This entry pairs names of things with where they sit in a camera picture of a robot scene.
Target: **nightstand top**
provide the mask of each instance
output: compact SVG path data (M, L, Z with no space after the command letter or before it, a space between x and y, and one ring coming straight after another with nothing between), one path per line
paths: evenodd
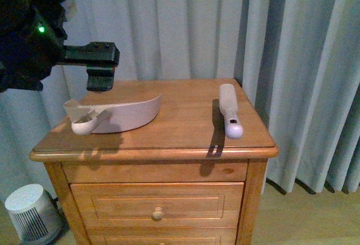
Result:
M219 111L219 86L235 86L241 139L228 139ZM83 105L130 103L161 94L149 124L122 133L75 135L65 118L34 147L35 161L190 160L268 158L277 147L235 79L119 81L106 93L88 93Z

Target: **floor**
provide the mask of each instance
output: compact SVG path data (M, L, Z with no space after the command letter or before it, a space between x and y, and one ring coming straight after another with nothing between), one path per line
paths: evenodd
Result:
M0 203L0 244L20 245L15 229ZM65 229L52 245L75 245ZM283 195L266 184L251 245L360 244L360 190L356 193L311 195L296 184Z

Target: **white plastic scoop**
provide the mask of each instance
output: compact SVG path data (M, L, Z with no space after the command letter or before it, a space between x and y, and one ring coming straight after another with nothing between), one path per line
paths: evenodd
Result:
M235 87L232 84L222 84L219 92L220 112L224 116L225 135L230 139L239 139L244 132L237 111Z
M72 99L64 104L75 134L106 134L139 128L160 110L161 96L144 102L83 106Z

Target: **wooden drawer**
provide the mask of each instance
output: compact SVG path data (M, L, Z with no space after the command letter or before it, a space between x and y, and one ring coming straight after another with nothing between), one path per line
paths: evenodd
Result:
M62 163L69 183L243 182L247 162Z
M93 245L234 245L236 228L88 229Z
M243 183L72 184L85 227L232 227ZM161 220L154 216L163 213Z

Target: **heater grille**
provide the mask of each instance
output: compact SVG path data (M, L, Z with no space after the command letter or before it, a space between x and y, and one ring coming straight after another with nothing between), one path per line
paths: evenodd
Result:
M48 230L35 207L22 213L12 214L21 231L22 241L36 241L48 234Z

